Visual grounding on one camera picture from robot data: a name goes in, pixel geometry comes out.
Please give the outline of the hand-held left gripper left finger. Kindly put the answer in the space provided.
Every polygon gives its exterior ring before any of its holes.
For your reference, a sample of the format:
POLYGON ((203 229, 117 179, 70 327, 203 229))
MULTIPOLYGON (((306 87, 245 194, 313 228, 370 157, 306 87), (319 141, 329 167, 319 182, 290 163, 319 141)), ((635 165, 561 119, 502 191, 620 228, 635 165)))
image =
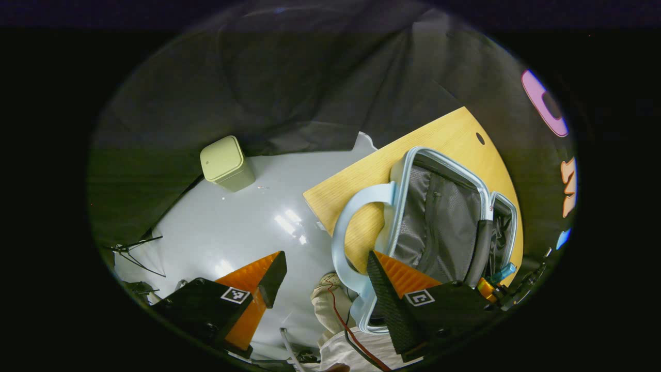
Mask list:
POLYGON ((151 308, 206 346, 248 358, 286 273, 285 253, 274 252, 214 281, 195 278, 151 308))

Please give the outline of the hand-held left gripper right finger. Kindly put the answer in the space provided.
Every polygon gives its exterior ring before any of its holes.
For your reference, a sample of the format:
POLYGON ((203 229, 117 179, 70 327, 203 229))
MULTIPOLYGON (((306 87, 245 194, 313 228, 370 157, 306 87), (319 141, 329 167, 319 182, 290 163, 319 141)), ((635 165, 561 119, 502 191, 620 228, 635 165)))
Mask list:
POLYGON ((368 256, 367 273, 404 362, 457 348, 505 315, 496 302, 461 281, 441 284, 377 251, 368 256))

